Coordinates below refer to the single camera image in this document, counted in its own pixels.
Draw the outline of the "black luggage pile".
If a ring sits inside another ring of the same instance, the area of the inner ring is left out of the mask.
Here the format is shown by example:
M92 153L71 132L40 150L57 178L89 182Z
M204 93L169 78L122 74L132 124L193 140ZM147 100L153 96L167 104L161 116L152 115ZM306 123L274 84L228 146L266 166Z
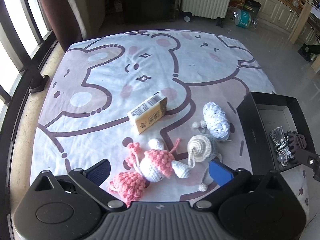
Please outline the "black luggage pile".
M105 0L106 18L117 24L174 21L181 0Z

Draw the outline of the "teal plastic bottle pack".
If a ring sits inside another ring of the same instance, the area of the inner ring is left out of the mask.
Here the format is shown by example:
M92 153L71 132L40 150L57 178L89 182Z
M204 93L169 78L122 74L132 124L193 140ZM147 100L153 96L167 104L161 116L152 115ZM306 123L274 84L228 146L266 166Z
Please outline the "teal plastic bottle pack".
M252 13L239 8L233 10L232 20L237 27L243 29L248 29L250 27L255 28L258 23L258 20Z

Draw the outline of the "grey blue rope tassel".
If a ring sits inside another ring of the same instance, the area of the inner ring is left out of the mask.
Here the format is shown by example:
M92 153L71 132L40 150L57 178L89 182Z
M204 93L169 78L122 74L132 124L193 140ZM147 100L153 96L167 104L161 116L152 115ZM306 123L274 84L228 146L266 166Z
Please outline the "grey blue rope tassel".
M282 126L278 126L271 130L269 133L270 139L273 143L274 151L277 155L277 161L279 163L279 168L284 169L288 166L288 158L286 155L287 139L283 131Z

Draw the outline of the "dark red curtain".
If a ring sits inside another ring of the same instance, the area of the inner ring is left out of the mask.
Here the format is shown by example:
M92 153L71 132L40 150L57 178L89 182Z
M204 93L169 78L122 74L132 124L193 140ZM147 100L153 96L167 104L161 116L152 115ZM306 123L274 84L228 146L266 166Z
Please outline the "dark red curtain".
M87 37L86 0L40 0L40 3L64 51Z

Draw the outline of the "cartoon bear bed sheet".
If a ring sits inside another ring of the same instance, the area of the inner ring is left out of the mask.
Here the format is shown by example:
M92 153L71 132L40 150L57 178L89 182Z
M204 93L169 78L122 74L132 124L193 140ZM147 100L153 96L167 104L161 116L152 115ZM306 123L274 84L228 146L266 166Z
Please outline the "cartoon bear bed sheet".
M138 134L127 113L162 92L167 112ZM237 107L250 92L275 94L253 54L238 40L188 30L145 30L71 45L53 77L40 113L30 178L89 168L102 159L111 176L133 171L125 163L127 145L162 140L187 163L187 144L200 131L208 102L226 113L231 133L218 142L223 163L252 171Z

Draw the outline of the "pink white crochet doll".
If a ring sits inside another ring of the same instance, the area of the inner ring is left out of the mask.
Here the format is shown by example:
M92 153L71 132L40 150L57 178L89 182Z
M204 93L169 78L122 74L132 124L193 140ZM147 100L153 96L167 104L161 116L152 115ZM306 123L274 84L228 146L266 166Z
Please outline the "pink white crochet doll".
M109 191L119 194L126 206L130 206L132 202L143 197L147 183L157 183L164 178L170 178L172 174L180 179L189 178L191 167L176 161L173 155L180 141L177 139L173 148L167 150L162 140L153 138L149 140L152 148L143 153L142 159L139 159L142 150L140 143L129 143L129 155L125 158L125 163L134 170L116 175L109 183Z

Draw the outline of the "yellow cardboard box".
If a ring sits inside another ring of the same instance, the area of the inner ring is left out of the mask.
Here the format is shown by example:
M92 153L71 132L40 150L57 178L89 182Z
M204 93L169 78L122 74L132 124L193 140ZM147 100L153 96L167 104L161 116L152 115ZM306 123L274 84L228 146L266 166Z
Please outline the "yellow cardboard box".
M127 113L130 124L138 134L143 133L166 114L167 101L168 98L162 92L157 92Z

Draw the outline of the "black window railing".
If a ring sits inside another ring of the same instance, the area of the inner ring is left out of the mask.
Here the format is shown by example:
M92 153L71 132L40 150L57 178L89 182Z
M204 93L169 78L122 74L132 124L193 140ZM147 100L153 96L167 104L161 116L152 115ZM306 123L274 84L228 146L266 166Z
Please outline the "black window railing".
M41 69L57 44L40 0L1 0L1 79L8 81L13 66L17 77L10 89L1 88L1 239L13 239L10 171L17 128L31 93L44 90L48 75Z

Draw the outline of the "light blue yarn ball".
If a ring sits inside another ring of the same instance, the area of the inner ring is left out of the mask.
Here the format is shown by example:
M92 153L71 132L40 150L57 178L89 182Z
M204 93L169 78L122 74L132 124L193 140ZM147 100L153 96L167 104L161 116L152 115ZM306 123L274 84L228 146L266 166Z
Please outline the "light blue yarn ball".
M203 117L206 128L218 141L227 141L230 133L230 123L224 110L214 102L208 102L203 107Z

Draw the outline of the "black trash bin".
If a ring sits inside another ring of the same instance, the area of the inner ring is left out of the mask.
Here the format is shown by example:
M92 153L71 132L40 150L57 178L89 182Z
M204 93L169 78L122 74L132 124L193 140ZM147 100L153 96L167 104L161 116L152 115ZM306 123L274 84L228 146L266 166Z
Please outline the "black trash bin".
M261 4L255 0L245 0L243 9L256 17L261 9Z

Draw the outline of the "grey blue crochet hat doll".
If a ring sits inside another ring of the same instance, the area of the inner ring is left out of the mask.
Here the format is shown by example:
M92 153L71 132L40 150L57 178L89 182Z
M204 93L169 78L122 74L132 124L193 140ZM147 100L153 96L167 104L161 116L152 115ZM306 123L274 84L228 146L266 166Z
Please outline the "grey blue crochet hat doll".
M198 129L201 134L191 137L188 141L188 166L194 168L196 163L204 163L204 172L199 185L199 191L206 192L208 185L204 181L208 173L209 163L215 158L222 162L223 157L219 153L217 141L207 131L207 124L204 120L193 122L192 128Z

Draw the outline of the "wooden counter table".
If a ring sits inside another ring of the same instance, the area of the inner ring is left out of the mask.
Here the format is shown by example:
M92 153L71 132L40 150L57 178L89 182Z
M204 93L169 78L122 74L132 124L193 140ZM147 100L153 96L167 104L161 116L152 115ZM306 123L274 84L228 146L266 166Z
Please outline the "wooden counter table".
M319 40L316 39L316 35L318 35L319 37L319 27L316 26L315 20L312 20L311 23L308 23L308 19L312 13L312 9L314 9L315 12L316 7L311 2L306 0L300 16L297 20L297 24L289 35L289 41L292 44L295 44L295 42L299 38L307 45L319 44Z

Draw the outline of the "black open storage box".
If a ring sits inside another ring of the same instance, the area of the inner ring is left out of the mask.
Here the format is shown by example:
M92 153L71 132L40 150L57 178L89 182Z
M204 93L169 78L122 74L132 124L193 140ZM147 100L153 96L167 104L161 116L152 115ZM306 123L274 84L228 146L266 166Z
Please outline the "black open storage box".
M237 107L253 174L265 175L298 166L299 148L316 153L298 100L293 97L250 92Z

